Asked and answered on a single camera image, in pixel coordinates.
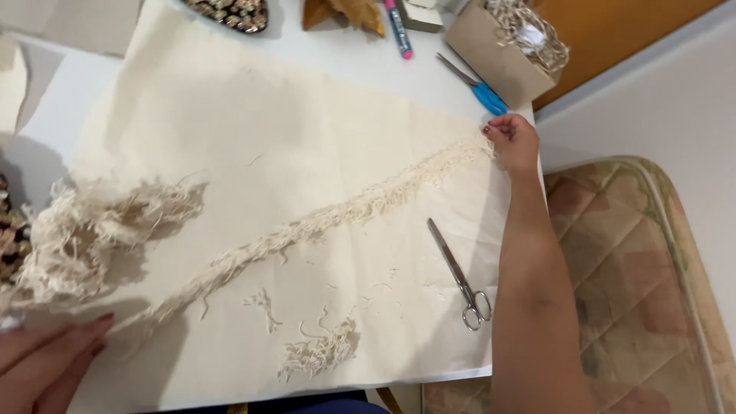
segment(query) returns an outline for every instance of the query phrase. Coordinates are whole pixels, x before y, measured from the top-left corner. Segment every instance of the orange wooden surface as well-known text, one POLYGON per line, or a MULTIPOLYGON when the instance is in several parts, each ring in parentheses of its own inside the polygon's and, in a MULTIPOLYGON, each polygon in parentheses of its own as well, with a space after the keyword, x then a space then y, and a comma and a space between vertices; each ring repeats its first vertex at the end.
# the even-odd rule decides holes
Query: orange wooden surface
POLYGON ((559 84, 540 109, 724 0, 537 0, 534 9, 570 47, 559 84))

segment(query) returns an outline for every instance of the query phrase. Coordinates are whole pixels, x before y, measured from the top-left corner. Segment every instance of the woman's left hand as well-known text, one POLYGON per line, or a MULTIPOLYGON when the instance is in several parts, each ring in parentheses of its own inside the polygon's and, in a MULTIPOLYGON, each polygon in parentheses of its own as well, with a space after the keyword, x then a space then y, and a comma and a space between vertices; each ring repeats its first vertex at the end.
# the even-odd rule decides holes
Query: woman's left hand
POLYGON ((85 325, 0 334, 0 401, 5 414, 63 414, 94 357, 105 349, 113 314, 85 325))

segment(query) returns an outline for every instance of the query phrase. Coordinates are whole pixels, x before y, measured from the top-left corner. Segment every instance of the silver scissors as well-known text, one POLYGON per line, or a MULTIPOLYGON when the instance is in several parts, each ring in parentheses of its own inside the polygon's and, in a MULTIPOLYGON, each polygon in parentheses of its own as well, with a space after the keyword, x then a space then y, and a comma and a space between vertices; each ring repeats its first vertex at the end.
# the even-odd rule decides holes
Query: silver scissors
POLYGON ((465 279, 465 275, 463 275, 462 270, 460 270, 458 262, 455 261, 455 257, 453 256, 452 252, 450 252, 450 248, 447 246, 445 238, 442 237, 439 229, 434 224, 434 220, 427 219, 427 225, 429 226, 429 231, 432 232, 432 236, 434 236, 434 240, 437 242, 439 249, 442 250, 442 255, 445 257, 447 265, 450 266, 450 272, 452 272, 453 277, 455 278, 455 281, 457 282, 458 287, 462 292, 462 295, 465 297, 465 301, 467 301, 467 307, 462 312, 462 320, 463 322, 465 322, 465 326, 467 326, 468 329, 470 329, 471 331, 477 331, 480 329, 482 321, 485 320, 487 322, 491 320, 491 316, 493 314, 493 311, 491 310, 491 302, 488 300, 488 296, 486 296, 485 292, 482 292, 480 290, 476 290, 475 292, 473 292, 473 289, 470 288, 470 285, 465 279), (481 296, 486 301, 486 305, 488 306, 488 316, 483 315, 484 312, 481 312, 478 309, 478 305, 476 302, 476 298, 478 296, 481 296), (474 317, 471 317, 471 319, 475 319, 475 324, 471 324, 468 321, 468 312, 473 313, 474 317))
POLYGON ((451 71, 455 72, 455 74, 458 75, 460 79, 462 79, 470 87, 470 89, 473 90, 473 94, 475 94, 475 97, 478 98, 478 100, 481 101, 481 104, 483 104, 483 106, 486 107, 487 110, 490 110, 492 114, 496 116, 501 116, 508 112, 501 98, 499 98, 498 95, 488 85, 483 82, 473 80, 463 71, 458 69, 457 66, 450 63, 450 61, 447 60, 440 53, 437 54, 437 58, 440 59, 442 63, 444 63, 445 66, 447 66, 451 71))

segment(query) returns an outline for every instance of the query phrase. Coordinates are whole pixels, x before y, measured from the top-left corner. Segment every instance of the scissors blade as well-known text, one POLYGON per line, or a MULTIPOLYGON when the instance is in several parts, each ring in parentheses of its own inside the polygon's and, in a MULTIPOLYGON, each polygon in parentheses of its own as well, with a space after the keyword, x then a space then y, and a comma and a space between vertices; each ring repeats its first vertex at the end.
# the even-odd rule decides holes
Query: scissors blade
POLYGON ((453 253, 450 251, 450 248, 447 246, 447 243, 445 242, 445 238, 442 237, 442 234, 439 232, 439 229, 434 224, 434 220, 427 219, 427 226, 429 226, 429 231, 432 233, 432 236, 434 237, 434 241, 437 242, 439 249, 442 251, 442 255, 445 257, 445 261, 447 262, 447 265, 450 266, 450 271, 452 272, 453 277, 455 278, 455 281, 457 282, 458 286, 460 286, 461 288, 464 286, 467 286, 465 275, 462 273, 462 270, 460 269, 460 265, 455 260, 455 256, 453 256, 453 253))
POLYGON ((446 57, 442 56, 441 53, 438 53, 437 54, 437 58, 440 61, 442 61, 442 63, 444 63, 445 66, 447 66, 448 69, 450 69, 451 71, 455 72, 455 74, 458 75, 460 77, 460 79, 462 79, 463 81, 465 81, 465 83, 469 87, 474 88, 474 87, 478 86, 478 83, 475 80, 473 80, 471 77, 467 76, 463 71, 461 71, 460 69, 458 69, 457 66, 453 65, 449 60, 447 60, 446 57))

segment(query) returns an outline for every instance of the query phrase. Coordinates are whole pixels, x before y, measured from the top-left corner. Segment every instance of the hand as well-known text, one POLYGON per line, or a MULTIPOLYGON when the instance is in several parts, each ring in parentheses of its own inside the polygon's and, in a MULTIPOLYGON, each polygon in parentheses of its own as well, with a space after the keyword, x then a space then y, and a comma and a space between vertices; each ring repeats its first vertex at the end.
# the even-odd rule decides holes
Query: hand
POLYGON ((5 414, 63 414, 94 357, 105 348, 113 314, 85 325, 0 334, 0 401, 5 414))
POLYGON ((483 128, 483 134, 493 141, 501 163, 512 180, 519 175, 537 176, 539 136, 534 127, 518 113, 497 116, 483 128))

